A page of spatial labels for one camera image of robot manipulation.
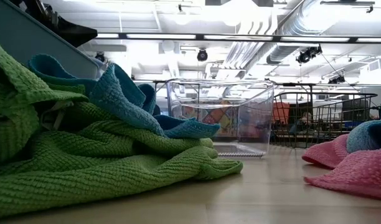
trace metal wire cart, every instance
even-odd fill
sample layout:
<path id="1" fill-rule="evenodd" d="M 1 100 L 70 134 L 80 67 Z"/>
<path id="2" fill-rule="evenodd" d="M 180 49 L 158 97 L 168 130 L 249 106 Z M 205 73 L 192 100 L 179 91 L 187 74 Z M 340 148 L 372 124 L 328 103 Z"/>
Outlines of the metal wire cart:
<path id="1" fill-rule="evenodd" d="M 359 124 L 380 119 L 381 105 L 374 93 L 359 90 L 314 91 L 312 84 L 283 84 L 302 91 L 286 91 L 274 96 L 271 144 L 307 148 L 332 141 Z"/>

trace clear plastic bin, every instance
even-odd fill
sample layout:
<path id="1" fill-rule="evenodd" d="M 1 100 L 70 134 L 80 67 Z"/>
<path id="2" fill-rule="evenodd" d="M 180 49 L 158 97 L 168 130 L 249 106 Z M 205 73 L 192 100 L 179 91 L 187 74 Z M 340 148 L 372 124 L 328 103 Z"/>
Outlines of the clear plastic bin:
<path id="1" fill-rule="evenodd" d="M 221 128 L 212 138 L 220 156 L 262 157 L 271 136 L 271 82 L 169 80 L 169 116 L 196 118 Z"/>

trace ceiling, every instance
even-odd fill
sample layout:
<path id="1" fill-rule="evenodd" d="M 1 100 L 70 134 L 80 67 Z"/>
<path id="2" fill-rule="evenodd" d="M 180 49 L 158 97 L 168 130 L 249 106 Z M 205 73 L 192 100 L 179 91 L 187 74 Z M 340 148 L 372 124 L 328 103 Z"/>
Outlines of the ceiling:
<path id="1" fill-rule="evenodd" d="M 51 4 L 64 19 L 98 30 L 98 32 L 165 32 L 165 33 L 206 33 L 206 34 L 272 34 L 278 21 L 282 20 L 300 2 L 300 0 L 275 0 L 274 8 L 255 6 L 252 0 L 232 0 L 223 6 L 206 6 L 205 1 L 119 1 L 104 3 L 95 1 L 43 0 Z M 366 13 L 366 7 L 347 7 L 336 22 L 322 35 L 379 35 L 381 36 L 381 0 L 376 0 L 374 10 Z M 322 20 L 309 21 L 313 26 L 320 26 Z M 257 29 L 251 24 L 259 24 Z M 104 45 L 125 45 L 125 51 L 105 52 L 110 60 L 121 65 L 129 74 L 143 80 L 166 80 L 173 76 L 182 78 L 206 78 L 206 66 L 222 64 L 228 60 L 235 44 L 231 42 L 196 42 L 180 41 L 177 46 L 195 47 L 195 50 L 177 51 L 168 55 L 161 50 L 160 41 L 148 40 L 92 40 L 79 47 L 93 55 L 92 49 Z M 243 54 L 250 46 L 243 47 Z M 253 55 L 245 68 L 248 75 L 244 78 L 263 80 L 269 78 L 276 82 L 323 82 L 338 73 L 346 76 L 349 82 L 360 82 L 361 71 L 370 62 L 381 58 L 381 45 L 358 44 L 322 44 L 322 55 L 310 62 L 299 64 L 295 58 L 300 47 L 287 56 L 279 65 L 267 65 L 252 61 Z M 205 62 L 196 59 L 198 50 L 206 49 L 209 57 Z M 225 79 L 235 78 L 237 72 L 222 70 L 219 76 Z"/>

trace blue-green towel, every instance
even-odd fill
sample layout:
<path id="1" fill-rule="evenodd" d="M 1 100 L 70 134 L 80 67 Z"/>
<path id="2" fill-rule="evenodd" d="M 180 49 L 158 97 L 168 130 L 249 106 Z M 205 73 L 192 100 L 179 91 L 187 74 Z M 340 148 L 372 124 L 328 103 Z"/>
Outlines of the blue-green towel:
<path id="1" fill-rule="evenodd" d="M 117 116 L 135 128 L 148 129 L 168 138 L 211 138 L 220 128 L 218 124 L 204 124 L 194 119 L 176 119 L 164 115 L 153 117 L 156 92 L 151 85 L 136 86 L 120 66 L 111 63 L 102 77 L 96 80 L 76 78 L 64 70 L 49 55 L 36 55 L 29 68 L 51 88 L 85 87 L 90 102 Z"/>
<path id="2" fill-rule="evenodd" d="M 376 149 L 381 149 L 381 120 L 364 122 L 350 132 L 347 152 Z"/>

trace floor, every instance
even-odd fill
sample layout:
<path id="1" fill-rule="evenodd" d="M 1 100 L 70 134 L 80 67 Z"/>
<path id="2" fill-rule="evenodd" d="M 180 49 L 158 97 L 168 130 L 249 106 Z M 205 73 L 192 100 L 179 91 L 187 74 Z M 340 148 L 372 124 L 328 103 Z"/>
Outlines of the floor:
<path id="1" fill-rule="evenodd" d="M 305 185 L 304 175 L 321 175 L 328 170 L 302 161 L 303 152 L 273 146 L 264 159 L 242 159 L 240 175 L 180 183 L 0 223 L 381 223 L 381 201 Z"/>

